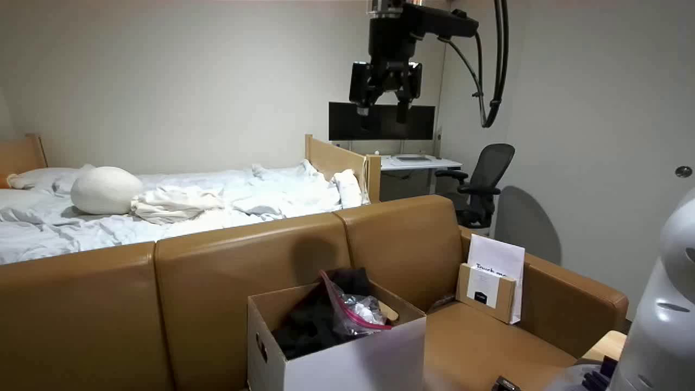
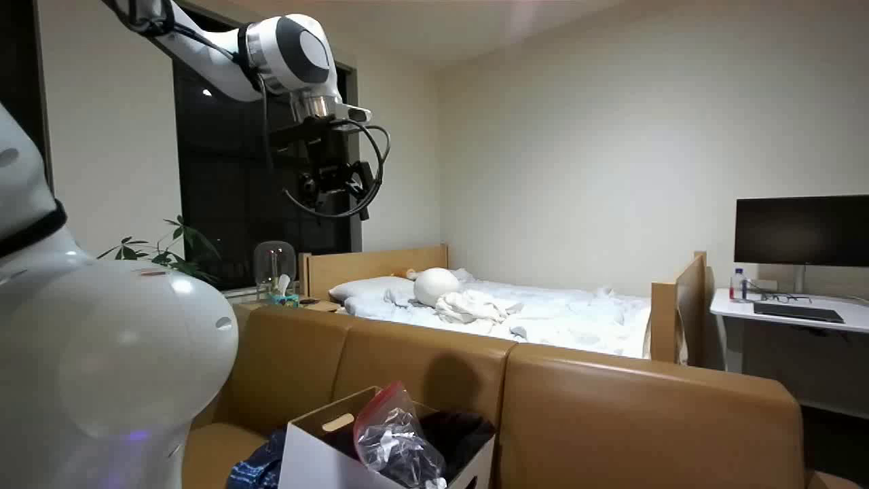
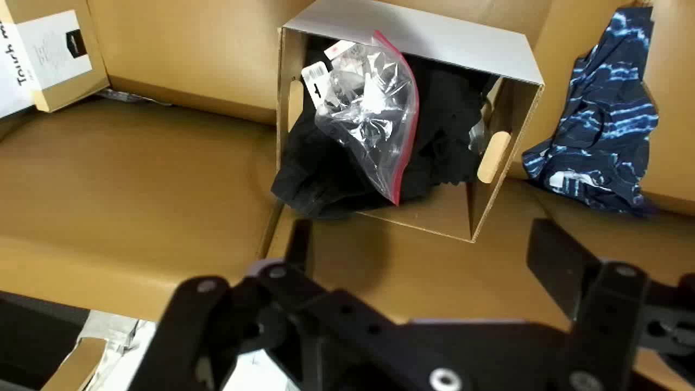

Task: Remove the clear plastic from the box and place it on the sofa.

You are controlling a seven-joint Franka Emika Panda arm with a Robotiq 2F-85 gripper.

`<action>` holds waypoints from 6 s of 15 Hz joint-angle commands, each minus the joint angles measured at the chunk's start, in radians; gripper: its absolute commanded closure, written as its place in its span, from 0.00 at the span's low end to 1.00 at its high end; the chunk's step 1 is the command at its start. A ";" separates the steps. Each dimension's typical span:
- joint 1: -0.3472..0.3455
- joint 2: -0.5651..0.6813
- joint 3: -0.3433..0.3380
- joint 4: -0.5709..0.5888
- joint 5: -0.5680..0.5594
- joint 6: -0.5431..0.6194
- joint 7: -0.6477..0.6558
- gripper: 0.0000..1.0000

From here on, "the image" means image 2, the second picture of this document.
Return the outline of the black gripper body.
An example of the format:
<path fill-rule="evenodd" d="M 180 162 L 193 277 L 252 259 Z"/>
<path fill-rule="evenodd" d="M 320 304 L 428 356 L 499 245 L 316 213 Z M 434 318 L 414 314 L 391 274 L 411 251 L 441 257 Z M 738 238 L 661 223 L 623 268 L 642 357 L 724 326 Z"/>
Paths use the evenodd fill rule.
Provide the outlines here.
<path fill-rule="evenodd" d="M 351 139 L 372 141 L 372 130 L 369 110 L 361 106 L 342 106 L 337 116 L 311 116 L 275 130 L 273 148 L 296 164 L 296 182 L 284 194 L 320 220 L 368 217 L 376 173 L 368 159 L 351 156 Z"/>

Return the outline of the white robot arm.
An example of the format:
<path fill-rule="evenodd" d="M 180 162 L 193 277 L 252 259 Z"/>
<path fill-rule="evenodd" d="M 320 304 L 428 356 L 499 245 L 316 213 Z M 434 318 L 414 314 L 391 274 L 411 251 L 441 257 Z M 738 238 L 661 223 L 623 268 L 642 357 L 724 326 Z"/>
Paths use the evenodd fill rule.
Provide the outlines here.
<path fill-rule="evenodd" d="M 290 94 L 300 121 L 349 118 L 328 37 L 308 12 L 209 33 L 174 0 L 104 1 L 233 101 Z M 184 270 L 81 250 L 5 106 L 0 277 L 0 485 L 183 489 L 191 422 L 237 357 L 233 306 Z"/>

